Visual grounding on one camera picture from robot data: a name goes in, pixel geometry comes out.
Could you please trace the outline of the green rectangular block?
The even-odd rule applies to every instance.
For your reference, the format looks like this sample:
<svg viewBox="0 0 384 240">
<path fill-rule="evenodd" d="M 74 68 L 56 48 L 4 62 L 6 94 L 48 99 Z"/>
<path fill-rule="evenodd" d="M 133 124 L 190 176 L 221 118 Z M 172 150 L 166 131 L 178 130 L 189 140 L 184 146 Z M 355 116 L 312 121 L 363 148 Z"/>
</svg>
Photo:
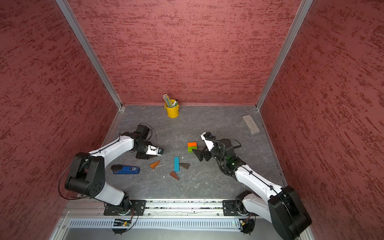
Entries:
<svg viewBox="0 0 384 240">
<path fill-rule="evenodd" d="M 197 146 L 190 146 L 190 147 L 188 147 L 188 152 L 189 152 L 189 153 L 192 153 L 193 150 L 197 150 L 197 149 L 198 149 Z"/>
</svg>

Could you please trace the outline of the orange brown triangle block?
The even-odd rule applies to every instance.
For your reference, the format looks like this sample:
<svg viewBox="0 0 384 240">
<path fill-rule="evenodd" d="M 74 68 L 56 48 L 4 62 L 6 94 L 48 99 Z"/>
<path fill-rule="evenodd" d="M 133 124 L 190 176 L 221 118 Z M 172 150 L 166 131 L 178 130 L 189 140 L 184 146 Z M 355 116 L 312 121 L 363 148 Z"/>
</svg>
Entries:
<svg viewBox="0 0 384 240">
<path fill-rule="evenodd" d="M 154 170 L 160 164 L 160 162 L 161 161 L 156 161 L 156 162 L 150 164 L 151 169 Z"/>
</svg>

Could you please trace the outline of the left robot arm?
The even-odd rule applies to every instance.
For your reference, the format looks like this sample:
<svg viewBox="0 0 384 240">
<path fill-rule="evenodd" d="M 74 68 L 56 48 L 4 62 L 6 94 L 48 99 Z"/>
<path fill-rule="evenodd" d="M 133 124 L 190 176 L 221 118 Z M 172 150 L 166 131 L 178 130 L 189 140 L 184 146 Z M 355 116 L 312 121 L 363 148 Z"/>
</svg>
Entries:
<svg viewBox="0 0 384 240">
<path fill-rule="evenodd" d="M 164 153 L 164 149 L 153 146 L 143 134 L 124 132 L 100 149 L 76 154 L 69 166 L 65 189 L 101 201 L 115 208 L 119 215 L 126 215 L 132 211 L 129 196 L 106 182 L 105 171 L 108 164 L 129 151 L 136 151 L 137 159 L 149 159 Z"/>
</svg>

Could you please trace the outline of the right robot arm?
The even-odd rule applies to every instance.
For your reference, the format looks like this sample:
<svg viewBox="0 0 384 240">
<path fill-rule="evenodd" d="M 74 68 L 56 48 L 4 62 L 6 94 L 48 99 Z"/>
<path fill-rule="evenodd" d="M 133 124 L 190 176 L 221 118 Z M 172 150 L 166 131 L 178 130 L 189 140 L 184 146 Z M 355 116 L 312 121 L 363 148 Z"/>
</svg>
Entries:
<svg viewBox="0 0 384 240">
<path fill-rule="evenodd" d="M 202 150 L 193 150 L 199 161 L 215 159 L 220 171 L 244 184 L 244 191 L 224 208 L 235 211 L 240 216 L 262 217 L 270 222 L 284 240 L 294 240 L 311 224 L 312 219 L 296 190 L 290 186 L 282 187 L 262 177 L 241 160 L 231 139 L 217 140 L 210 132 L 201 135 L 205 143 Z"/>
</svg>

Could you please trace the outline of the red brown triangle block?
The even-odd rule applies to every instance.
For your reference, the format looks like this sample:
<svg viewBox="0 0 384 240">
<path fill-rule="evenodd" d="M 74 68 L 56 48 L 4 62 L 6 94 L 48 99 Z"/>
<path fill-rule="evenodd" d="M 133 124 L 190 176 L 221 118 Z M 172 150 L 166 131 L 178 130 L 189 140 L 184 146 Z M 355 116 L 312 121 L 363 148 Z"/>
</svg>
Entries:
<svg viewBox="0 0 384 240">
<path fill-rule="evenodd" d="M 176 172 L 171 172 L 170 176 L 179 181 L 179 178 L 178 178 Z"/>
</svg>

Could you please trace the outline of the blue black utility knife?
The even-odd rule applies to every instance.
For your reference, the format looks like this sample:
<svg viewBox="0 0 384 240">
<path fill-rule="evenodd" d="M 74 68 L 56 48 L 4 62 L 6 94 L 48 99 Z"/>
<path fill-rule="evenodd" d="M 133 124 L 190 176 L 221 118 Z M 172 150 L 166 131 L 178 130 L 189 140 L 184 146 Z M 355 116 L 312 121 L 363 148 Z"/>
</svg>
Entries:
<svg viewBox="0 0 384 240">
<path fill-rule="evenodd" d="M 113 165 L 111 170 L 115 175 L 137 175 L 140 173 L 140 168 L 133 166 Z"/>
</svg>

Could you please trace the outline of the grey marbled pencil case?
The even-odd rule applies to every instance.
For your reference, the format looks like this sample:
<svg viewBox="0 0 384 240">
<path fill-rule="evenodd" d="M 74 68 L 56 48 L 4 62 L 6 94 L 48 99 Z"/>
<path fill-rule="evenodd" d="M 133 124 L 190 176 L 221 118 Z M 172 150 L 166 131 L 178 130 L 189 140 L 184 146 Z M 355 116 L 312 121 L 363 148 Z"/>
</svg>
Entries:
<svg viewBox="0 0 384 240">
<path fill-rule="evenodd" d="M 246 124 L 251 135 L 260 133 L 260 129 L 251 115 L 242 116 L 244 123 Z"/>
</svg>

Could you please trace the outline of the yellow metal pencil bucket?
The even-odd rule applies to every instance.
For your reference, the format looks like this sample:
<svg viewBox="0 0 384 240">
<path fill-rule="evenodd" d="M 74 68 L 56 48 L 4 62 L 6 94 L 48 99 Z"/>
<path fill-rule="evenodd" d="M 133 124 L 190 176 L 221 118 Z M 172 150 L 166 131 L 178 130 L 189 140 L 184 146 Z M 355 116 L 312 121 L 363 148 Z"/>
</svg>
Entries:
<svg viewBox="0 0 384 240">
<path fill-rule="evenodd" d="M 180 105 L 176 100 L 171 99 L 171 107 L 169 108 L 167 104 L 165 104 L 164 108 L 167 111 L 168 117 L 171 119 L 177 118 L 180 114 Z"/>
</svg>

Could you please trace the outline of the pencils in bucket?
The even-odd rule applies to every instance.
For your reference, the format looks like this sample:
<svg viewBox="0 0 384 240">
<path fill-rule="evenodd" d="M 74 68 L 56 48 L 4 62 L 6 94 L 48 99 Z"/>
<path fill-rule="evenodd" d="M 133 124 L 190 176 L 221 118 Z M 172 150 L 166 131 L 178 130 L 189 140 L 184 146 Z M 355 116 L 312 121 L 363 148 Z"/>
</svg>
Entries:
<svg viewBox="0 0 384 240">
<path fill-rule="evenodd" d="M 167 108 L 173 108 L 174 107 L 172 101 L 170 100 L 170 98 L 167 94 L 162 95 L 162 97 L 163 97 L 163 100 L 165 101 Z"/>
</svg>

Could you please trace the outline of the aluminium front rail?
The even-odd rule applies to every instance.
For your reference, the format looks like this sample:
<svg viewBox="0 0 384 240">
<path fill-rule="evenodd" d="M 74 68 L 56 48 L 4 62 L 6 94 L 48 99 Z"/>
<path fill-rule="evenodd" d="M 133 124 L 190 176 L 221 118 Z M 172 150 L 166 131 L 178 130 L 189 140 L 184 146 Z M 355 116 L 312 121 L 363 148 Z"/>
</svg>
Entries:
<svg viewBox="0 0 384 240">
<path fill-rule="evenodd" d="M 155 218 L 233 218 L 223 214 L 223 199 L 146 199 L 144 219 Z M 82 199 L 69 202 L 63 210 L 66 218 L 112 218 L 104 216 L 104 203 Z"/>
</svg>

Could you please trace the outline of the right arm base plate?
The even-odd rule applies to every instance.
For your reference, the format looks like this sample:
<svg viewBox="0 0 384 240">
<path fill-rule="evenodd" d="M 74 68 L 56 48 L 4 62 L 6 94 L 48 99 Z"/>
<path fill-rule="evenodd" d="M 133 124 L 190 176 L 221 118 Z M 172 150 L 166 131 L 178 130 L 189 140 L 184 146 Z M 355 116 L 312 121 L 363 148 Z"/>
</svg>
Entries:
<svg viewBox="0 0 384 240">
<path fill-rule="evenodd" d="M 226 217 L 229 216 L 240 216 L 239 204 L 236 200 L 223 200 L 223 214 Z"/>
</svg>

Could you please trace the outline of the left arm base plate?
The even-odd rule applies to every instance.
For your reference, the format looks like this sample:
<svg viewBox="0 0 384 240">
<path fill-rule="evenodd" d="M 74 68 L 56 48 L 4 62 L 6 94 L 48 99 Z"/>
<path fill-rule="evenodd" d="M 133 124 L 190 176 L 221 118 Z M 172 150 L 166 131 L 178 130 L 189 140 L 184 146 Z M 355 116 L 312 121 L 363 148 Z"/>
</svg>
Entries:
<svg viewBox="0 0 384 240">
<path fill-rule="evenodd" d="M 130 216 L 135 211 L 135 215 L 142 216 L 144 214 L 144 210 L 146 207 L 146 201 L 145 200 L 130 200 L 130 208 L 128 210 L 128 213 L 126 215 L 120 214 L 122 211 L 119 211 L 117 209 L 117 206 L 111 205 L 111 204 L 105 204 L 105 210 L 104 210 L 104 216 L 118 216 L 118 217 L 125 217 Z"/>
</svg>

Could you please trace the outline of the aluminium corner post left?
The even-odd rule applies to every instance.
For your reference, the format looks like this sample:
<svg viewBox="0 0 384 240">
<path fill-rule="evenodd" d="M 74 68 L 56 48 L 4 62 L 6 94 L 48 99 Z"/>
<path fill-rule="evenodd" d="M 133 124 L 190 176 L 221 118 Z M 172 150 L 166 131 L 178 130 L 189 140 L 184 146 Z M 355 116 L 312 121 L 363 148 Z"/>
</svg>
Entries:
<svg viewBox="0 0 384 240">
<path fill-rule="evenodd" d="M 123 102 L 121 101 L 115 88 L 113 87 L 112 82 L 110 81 L 110 79 L 109 79 L 106 71 L 104 70 L 99 58 L 97 57 L 95 51 L 93 50 L 91 43 L 89 42 L 86 34 L 84 33 L 83 29 L 81 28 L 80 23 L 76 19 L 76 16 L 75 16 L 74 12 L 72 11 L 68 1 L 56 0 L 56 3 L 58 4 L 61 12 L 63 13 L 63 15 L 66 18 L 67 22 L 69 23 L 71 29 L 73 30 L 75 36 L 77 37 L 78 41 L 80 42 L 81 46 L 83 47 L 85 53 L 87 54 L 89 60 L 92 63 L 94 69 L 96 70 L 96 72 L 98 73 L 102 82 L 104 83 L 107 91 L 109 92 L 110 96 L 112 97 L 115 104 L 117 105 L 118 111 L 121 112 L 122 108 L 123 108 Z"/>
</svg>

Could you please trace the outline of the aluminium corner post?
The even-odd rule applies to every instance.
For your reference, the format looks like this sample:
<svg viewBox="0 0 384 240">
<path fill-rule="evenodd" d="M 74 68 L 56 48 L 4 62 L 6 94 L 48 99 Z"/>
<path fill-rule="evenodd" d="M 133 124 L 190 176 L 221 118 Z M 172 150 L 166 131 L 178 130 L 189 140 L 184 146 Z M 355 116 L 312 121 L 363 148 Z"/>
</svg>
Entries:
<svg viewBox="0 0 384 240">
<path fill-rule="evenodd" d="M 272 85 L 280 71 L 280 68 L 282 67 L 283 63 L 284 63 L 284 60 L 285 58 L 287 57 L 287 54 L 289 53 L 290 51 L 290 48 L 301 28 L 301 25 L 303 24 L 304 22 L 304 19 L 311 7 L 313 3 L 313 0 L 302 0 L 301 1 L 301 4 L 298 8 L 298 11 L 293 19 L 293 22 L 290 26 L 290 29 L 286 35 L 286 38 L 283 42 L 283 45 L 280 49 L 280 52 L 279 52 L 279 55 L 275 61 L 275 64 L 270 72 L 270 75 L 267 79 L 267 82 L 261 92 L 261 95 L 256 103 L 256 108 L 258 111 L 261 110 L 262 106 L 263 106 L 263 103 L 265 102 L 266 98 L 267 98 L 267 95 L 269 93 L 269 91 L 271 90 L 272 88 Z"/>
<path fill-rule="evenodd" d="M 106 71 L 104 70 L 99 58 L 97 57 L 95 51 L 93 50 L 91 43 L 89 42 L 86 34 L 84 33 L 83 29 L 81 28 L 80 23 L 76 19 L 76 16 L 75 16 L 74 12 L 72 11 L 68 1 L 56 0 L 56 3 L 58 4 L 61 12 L 63 13 L 63 15 L 66 18 L 67 22 L 69 23 L 71 29 L 73 30 L 75 36 L 77 37 L 78 41 L 80 42 L 81 46 L 83 47 L 85 53 L 87 54 L 89 60 L 92 63 L 94 69 L 96 70 L 96 72 L 98 73 L 102 82 L 104 83 L 107 91 L 109 92 L 110 96 L 112 97 L 115 104 L 117 105 L 118 111 L 121 112 L 122 108 L 123 108 L 123 102 L 121 101 L 115 88 L 113 87 L 112 82 L 110 81 L 110 79 L 109 79 Z"/>
</svg>

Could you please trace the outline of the aluminium corner post right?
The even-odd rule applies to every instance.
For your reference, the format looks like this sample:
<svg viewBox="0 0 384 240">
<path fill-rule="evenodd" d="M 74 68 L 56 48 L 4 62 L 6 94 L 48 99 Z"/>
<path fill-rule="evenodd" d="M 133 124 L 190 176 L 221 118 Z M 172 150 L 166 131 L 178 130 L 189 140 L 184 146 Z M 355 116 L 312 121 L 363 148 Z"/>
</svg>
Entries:
<svg viewBox="0 0 384 240">
<path fill-rule="evenodd" d="M 290 48 L 301 28 L 301 25 L 303 24 L 304 22 L 304 19 L 311 7 L 313 3 L 313 0 L 302 0 L 301 1 L 301 4 L 298 8 L 298 11 L 293 19 L 293 22 L 290 26 L 290 29 L 286 35 L 286 38 L 283 42 L 283 45 L 280 49 L 280 52 L 279 52 L 279 55 L 275 61 L 275 64 L 270 72 L 270 75 L 267 79 L 267 82 L 261 92 L 261 95 L 256 103 L 256 108 L 258 111 L 261 110 L 262 106 L 263 106 L 263 103 L 265 102 L 266 98 L 267 98 L 267 95 L 269 93 L 269 91 L 271 90 L 272 88 L 272 85 L 280 71 L 280 68 L 282 67 L 283 63 L 284 63 L 284 60 L 285 58 L 287 57 L 287 54 L 289 53 L 290 51 Z"/>
</svg>

